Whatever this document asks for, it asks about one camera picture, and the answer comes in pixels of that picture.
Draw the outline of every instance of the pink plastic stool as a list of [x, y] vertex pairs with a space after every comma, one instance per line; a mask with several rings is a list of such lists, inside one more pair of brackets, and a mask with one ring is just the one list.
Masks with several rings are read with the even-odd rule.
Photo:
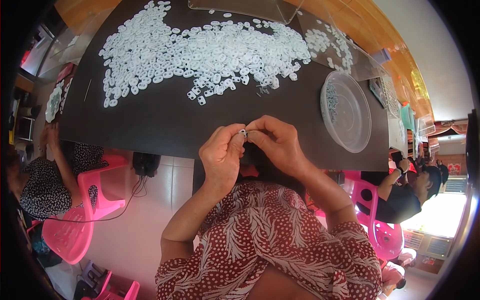
[[[109, 201], [102, 192], [100, 172], [128, 165], [128, 160], [118, 155], [104, 155], [103, 159], [108, 167], [83, 172], [78, 175], [78, 186], [82, 194], [84, 207], [70, 209], [63, 220], [92, 221], [125, 206], [125, 200]], [[98, 198], [95, 210], [92, 210], [88, 189], [91, 185], [98, 187]], [[93, 234], [93, 222], [75, 223], [45, 220], [43, 225], [43, 239], [45, 243], [69, 264], [79, 262], [88, 250]]]
[[[396, 258], [403, 249], [404, 236], [400, 224], [393, 224], [393, 228], [387, 223], [375, 220], [378, 204], [377, 187], [360, 179], [360, 172], [346, 171], [345, 184], [353, 184], [352, 201], [354, 204], [361, 203], [370, 209], [370, 215], [367, 216], [362, 212], [357, 213], [357, 218], [360, 224], [367, 226], [368, 237], [372, 243], [377, 257], [382, 260], [389, 260]], [[372, 200], [365, 201], [361, 196], [361, 191], [364, 189], [372, 192]]]
[[[102, 290], [98, 295], [98, 297], [95, 298], [95, 300], [122, 300], [122, 299], [135, 300], [137, 299], [138, 290], [140, 289], [140, 284], [137, 281], [133, 281], [132, 286], [130, 287], [127, 294], [125, 295], [125, 298], [123, 298], [107, 290], [107, 285], [108, 285], [108, 282], [110, 281], [111, 276], [112, 276], [112, 272], [108, 271], [107, 278], [105, 278]], [[92, 300], [92, 298], [83, 297], [82, 300]]]

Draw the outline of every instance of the white plate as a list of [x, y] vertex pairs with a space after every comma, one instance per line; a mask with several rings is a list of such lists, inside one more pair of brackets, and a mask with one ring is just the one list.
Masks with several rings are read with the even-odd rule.
[[47, 102], [47, 109], [45, 110], [45, 120], [51, 123], [55, 118], [55, 114], [59, 111], [59, 105], [61, 102], [61, 87], [56, 87], [50, 94], [50, 99]]

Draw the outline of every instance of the black tabletop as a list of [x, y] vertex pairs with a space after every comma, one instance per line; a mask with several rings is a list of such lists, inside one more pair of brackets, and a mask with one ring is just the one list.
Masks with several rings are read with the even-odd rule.
[[[232, 123], [248, 124], [268, 114], [293, 124], [299, 142], [308, 159], [325, 169], [388, 170], [388, 123], [386, 111], [368, 89], [368, 82], [359, 82], [372, 115], [372, 134], [367, 147], [360, 153], [350, 153], [330, 137], [320, 113], [320, 90], [332, 71], [311, 62], [297, 72], [298, 80], [280, 80], [280, 87], [269, 95], [259, 91], [251, 77], [248, 85], [236, 84], [237, 89], [222, 96], [206, 98], [200, 106], [190, 101], [187, 92], [193, 87], [193, 77], [173, 76], [163, 82], [148, 85], [137, 95], [129, 93], [115, 107], [104, 108], [103, 78], [107, 67], [98, 52], [107, 37], [117, 27], [143, 9], [148, 1], [123, 0], [99, 28], [75, 73], [65, 101], [60, 138], [74, 142], [127, 149], [167, 156], [198, 159], [198, 149], [218, 126]], [[209, 14], [191, 10], [186, 0], [172, 1], [164, 22], [180, 30], [225, 21], [223, 12]], [[252, 22], [246, 15], [233, 14], [233, 22]], [[301, 32], [297, 17], [289, 25]], [[272, 34], [270, 28], [259, 29]], [[242, 163], [262, 164], [267, 158], [256, 146], [247, 143]]]

